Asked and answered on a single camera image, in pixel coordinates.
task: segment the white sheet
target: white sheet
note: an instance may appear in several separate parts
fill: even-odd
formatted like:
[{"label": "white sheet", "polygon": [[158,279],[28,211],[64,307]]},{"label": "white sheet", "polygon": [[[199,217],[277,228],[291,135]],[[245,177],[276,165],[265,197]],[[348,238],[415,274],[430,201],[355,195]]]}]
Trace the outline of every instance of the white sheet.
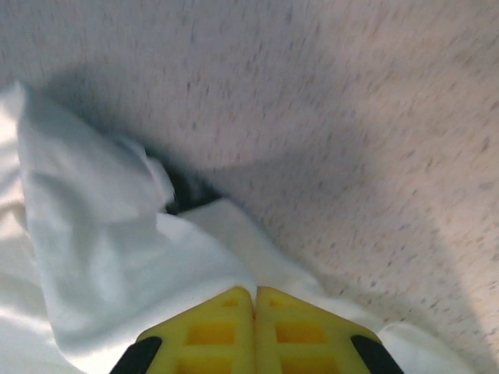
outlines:
[{"label": "white sheet", "polygon": [[0,94],[1,373],[109,372],[142,330],[257,284],[378,332],[407,374],[471,373],[415,327],[329,298],[229,201],[158,213],[171,199],[139,145],[20,84]]}]

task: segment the floor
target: floor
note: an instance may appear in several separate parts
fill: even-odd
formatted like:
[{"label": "floor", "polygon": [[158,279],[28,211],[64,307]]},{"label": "floor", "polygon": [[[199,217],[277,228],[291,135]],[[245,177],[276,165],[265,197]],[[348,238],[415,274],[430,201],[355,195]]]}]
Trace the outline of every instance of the floor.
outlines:
[{"label": "floor", "polygon": [[497,372],[497,1],[0,7],[0,84],[186,164],[333,295]]}]

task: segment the yellow plastic object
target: yellow plastic object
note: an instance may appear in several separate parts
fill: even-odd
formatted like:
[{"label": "yellow plastic object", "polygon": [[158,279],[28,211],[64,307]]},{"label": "yellow plastic object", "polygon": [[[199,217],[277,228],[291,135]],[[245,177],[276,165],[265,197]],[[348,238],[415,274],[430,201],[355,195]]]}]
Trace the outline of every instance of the yellow plastic object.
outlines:
[{"label": "yellow plastic object", "polygon": [[253,305],[233,288],[144,331],[163,342],[147,374],[254,374]]},{"label": "yellow plastic object", "polygon": [[273,288],[258,288],[257,374],[370,374],[350,338],[370,330]]}]

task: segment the white fabric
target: white fabric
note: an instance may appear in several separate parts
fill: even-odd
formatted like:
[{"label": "white fabric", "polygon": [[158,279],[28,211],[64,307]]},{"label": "white fabric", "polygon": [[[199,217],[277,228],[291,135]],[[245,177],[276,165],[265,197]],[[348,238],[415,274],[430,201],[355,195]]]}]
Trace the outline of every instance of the white fabric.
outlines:
[{"label": "white fabric", "polygon": [[172,198],[139,145],[22,85],[0,94],[1,373],[109,372],[142,330],[257,284],[374,330],[406,374],[471,373],[419,329],[329,298],[229,201],[158,213]]}]

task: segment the crumpled fabric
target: crumpled fabric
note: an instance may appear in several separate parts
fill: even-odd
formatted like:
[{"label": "crumpled fabric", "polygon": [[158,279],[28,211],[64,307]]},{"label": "crumpled fabric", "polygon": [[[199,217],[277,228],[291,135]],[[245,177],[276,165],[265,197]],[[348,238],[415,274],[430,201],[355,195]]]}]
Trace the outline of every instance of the crumpled fabric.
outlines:
[{"label": "crumpled fabric", "polygon": [[0,372],[106,373],[140,332],[234,286],[288,292],[378,333],[406,374],[470,374],[280,253],[226,199],[174,217],[165,170],[21,83],[0,93]]}]

